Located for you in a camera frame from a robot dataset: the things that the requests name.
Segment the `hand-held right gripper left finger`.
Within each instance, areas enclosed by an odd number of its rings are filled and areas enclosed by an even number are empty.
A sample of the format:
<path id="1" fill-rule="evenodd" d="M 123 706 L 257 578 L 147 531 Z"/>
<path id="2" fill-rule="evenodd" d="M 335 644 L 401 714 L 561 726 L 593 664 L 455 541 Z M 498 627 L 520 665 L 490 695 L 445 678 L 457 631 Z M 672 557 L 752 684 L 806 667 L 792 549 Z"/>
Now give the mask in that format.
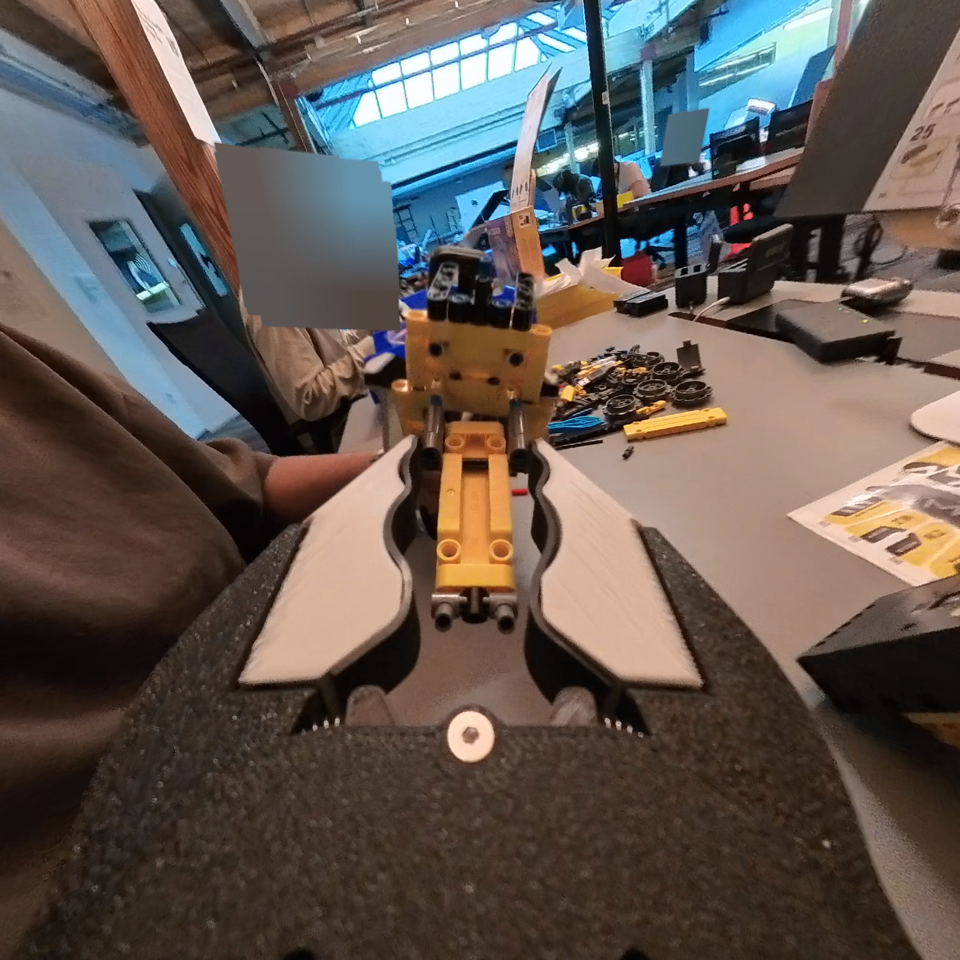
<path id="1" fill-rule="evenodd" d="M 416 635 L 405 558 L 418 441 L 402 439 L 315 510 L 238 676 L 244 689 L 343 677 L 406 633 Z"/>

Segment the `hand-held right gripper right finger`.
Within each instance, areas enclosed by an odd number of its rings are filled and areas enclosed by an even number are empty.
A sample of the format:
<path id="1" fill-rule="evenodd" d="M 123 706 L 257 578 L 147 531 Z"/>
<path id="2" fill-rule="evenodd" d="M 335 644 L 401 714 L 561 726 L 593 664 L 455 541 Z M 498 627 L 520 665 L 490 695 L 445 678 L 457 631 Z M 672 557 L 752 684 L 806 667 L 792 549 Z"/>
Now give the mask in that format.
<path id="1" fill-rule="evenodd" d="M 702 690 L 640 522 L 547 441 L 531 448 L 532 624 L 602 682 Z"/>

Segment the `small yellow toy brick part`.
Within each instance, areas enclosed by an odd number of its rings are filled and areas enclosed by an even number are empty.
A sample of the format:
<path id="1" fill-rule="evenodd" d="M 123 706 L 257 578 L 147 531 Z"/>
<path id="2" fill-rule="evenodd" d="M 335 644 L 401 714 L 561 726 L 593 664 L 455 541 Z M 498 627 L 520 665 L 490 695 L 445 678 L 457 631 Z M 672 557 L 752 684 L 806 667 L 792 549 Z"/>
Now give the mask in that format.
<path id="1" fill-rule="evenodd" d="M 512 426 L 492 414 L 449 421 L 440 387 L 430 389 L 421 453 L 426 467 L 439 469 L 430 615 L 440 631 L 458 619 L 490 620 L 504 634 L 517 624 Z"/>

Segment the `large yellow toy brick assembly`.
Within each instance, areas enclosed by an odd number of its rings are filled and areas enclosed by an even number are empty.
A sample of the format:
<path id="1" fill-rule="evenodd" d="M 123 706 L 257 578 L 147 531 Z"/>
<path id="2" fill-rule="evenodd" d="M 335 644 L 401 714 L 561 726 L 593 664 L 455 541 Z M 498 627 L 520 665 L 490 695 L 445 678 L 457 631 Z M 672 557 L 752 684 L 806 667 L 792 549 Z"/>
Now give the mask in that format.
<path id="1" fill-rule="evenodd" d="M 545 438 L 558 386 L 534 274 L 501 288 L 484 254 L 464 246 L 436 248 L 428 268 L 425 307 L 405 319 L 405 374 L 390 387 L 401 434 L 427 446 L 429 432 L 470 414 L 506 424 L 514 447 Z"/>

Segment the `person's left forearm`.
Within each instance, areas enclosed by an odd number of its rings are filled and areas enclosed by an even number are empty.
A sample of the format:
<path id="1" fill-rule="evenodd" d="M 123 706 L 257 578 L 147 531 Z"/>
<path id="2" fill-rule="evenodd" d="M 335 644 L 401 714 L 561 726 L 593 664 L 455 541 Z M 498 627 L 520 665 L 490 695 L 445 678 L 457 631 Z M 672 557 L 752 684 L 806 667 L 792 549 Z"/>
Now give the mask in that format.
<path id="1" fill-rule="evenodd" d="M 179 478 L 230 534 L 244 560 L 305 521 L 382 456 L 382 450 L 277 457 L 236 438 L 194 441 Z"/>

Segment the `pile of black toy parts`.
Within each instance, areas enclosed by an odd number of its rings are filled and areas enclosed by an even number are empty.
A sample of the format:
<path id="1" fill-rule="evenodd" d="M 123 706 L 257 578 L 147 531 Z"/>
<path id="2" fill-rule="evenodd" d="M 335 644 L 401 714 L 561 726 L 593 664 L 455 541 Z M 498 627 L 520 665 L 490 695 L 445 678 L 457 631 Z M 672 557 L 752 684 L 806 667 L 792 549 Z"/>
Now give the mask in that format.
<path id="1" fill-rule="evenodd" d="M 609 425 L 652 417 L 667 407 L 678 411 L 709 406 L 714 391 L 706 382 L 700 346 L 684 341 L 671 359 L 640 345 L 608 347 L 593 356 L 553 366 L 558 401 L 553 423 L 566 425 L 594 416 Z"/>

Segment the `person's brown sweater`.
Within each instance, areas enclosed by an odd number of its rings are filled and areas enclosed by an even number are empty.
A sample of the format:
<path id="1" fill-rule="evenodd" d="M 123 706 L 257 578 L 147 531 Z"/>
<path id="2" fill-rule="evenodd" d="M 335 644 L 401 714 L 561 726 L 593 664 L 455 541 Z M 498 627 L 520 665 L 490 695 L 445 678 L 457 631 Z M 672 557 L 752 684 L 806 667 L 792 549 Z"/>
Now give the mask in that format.
<path id="1" fill-rule="evenodd" d="M 146 677 L 276 534 L 273 461 L 2 326 L 3 955 Z"/>

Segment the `yellow black instruction booklet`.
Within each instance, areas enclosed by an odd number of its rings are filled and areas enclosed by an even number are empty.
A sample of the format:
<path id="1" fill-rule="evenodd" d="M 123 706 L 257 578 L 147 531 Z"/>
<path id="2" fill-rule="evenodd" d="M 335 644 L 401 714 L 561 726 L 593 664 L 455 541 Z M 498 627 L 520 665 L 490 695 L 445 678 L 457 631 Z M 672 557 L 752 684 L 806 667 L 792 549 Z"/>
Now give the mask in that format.
<path id="1" fill-rule="evenodd" d="M 959 573 L 959 449 L 938 442 L 789 514 L 911 586 Z"/>

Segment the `black toy battery box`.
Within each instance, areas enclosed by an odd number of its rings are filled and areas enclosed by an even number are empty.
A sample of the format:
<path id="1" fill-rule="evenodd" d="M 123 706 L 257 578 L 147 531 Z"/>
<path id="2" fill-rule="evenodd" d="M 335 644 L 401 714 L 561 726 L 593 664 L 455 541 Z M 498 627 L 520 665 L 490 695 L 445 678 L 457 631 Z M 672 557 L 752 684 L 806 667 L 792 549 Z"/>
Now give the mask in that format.
<path id="1" fill-rule="evenodd" d="M 844 714 L 896 714 L 959 748 L 959 576 L 888 594 L 798 657 Z"/>

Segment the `black desk dock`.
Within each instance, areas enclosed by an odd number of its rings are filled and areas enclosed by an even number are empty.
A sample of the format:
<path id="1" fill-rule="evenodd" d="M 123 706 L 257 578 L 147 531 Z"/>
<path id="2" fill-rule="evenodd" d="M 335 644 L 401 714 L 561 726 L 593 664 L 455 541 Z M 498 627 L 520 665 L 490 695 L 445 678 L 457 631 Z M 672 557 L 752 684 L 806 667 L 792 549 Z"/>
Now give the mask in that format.
<path id="1" fill-rule="evenodd" d="M 771 292 L 793 242 L 794 226 L 782 224 L 758 235 L 744 259 L 715 273 L 717 295 L 725 306 L 740 306 Z"/>

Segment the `white rounded device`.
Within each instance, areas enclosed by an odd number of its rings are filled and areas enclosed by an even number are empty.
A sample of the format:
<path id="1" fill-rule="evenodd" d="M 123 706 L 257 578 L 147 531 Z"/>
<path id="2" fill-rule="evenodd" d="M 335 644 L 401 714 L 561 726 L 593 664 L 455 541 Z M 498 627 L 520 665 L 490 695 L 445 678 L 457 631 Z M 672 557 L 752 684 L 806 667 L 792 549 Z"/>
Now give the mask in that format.
<path id="1" fill-rule="evenodd" d="M 918 434 L 959 447 L 959 390 L 928 403 L 909 418 Z"/>

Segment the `silver handheld device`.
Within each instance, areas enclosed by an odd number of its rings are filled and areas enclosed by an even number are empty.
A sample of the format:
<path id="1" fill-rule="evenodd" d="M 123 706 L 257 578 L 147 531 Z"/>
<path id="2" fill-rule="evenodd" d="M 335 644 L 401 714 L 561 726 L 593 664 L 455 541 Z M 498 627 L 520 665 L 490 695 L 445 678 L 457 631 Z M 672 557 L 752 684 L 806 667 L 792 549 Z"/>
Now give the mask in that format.
<path id="1" fill-rule="evenodd" d="M 914 290 L 910 279 L 868 277 L 846 285 L 839 302 L 862 312 L 877 312 L 901 304 Z"/>

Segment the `upright white sheet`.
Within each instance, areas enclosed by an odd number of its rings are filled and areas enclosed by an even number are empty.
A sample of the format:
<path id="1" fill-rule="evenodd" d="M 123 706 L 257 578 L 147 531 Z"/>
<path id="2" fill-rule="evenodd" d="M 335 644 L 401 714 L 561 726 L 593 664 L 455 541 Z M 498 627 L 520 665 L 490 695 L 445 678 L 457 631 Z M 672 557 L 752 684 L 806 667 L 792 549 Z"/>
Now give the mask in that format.
<path id="1" fill-rule="evenodd" d="M 520 133 L 514 152 L 510 180 L 510 214 L 533 206 L 536 194 L 534 153 L 549 100 L 556 88 L 561 68 L 544 71 L 526 98 Z"/>

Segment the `black metal pole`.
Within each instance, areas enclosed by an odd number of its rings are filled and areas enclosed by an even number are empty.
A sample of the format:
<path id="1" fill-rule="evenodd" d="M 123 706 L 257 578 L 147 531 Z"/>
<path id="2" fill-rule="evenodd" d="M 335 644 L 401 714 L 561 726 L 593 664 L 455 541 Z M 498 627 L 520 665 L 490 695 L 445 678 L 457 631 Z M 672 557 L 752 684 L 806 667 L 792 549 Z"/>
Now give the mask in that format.
<path id="1" fill-rule="evenodd" d="M 586 51 L 589 61 L 591 101 L 598 145 L 598 169 L 602 186 L 603 256 L 611 261 L 620 256 L 618 229 L 618 177 L 615 169 L 613 124 L 604 43 L 604 21 L 600 1 L 584 1 Z"/>

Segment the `instruction paper sheet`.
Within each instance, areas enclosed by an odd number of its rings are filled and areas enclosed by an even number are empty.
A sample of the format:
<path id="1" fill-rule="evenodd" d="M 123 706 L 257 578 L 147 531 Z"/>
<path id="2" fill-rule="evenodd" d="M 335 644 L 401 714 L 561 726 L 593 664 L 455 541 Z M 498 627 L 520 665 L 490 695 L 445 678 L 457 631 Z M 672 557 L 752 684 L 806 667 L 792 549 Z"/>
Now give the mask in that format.
<path id="1" fill-rule="evenodd" d="M 959 148 L 959 37 L 897 139 L 865 212 L 942 209 L 952 191 Z"/>

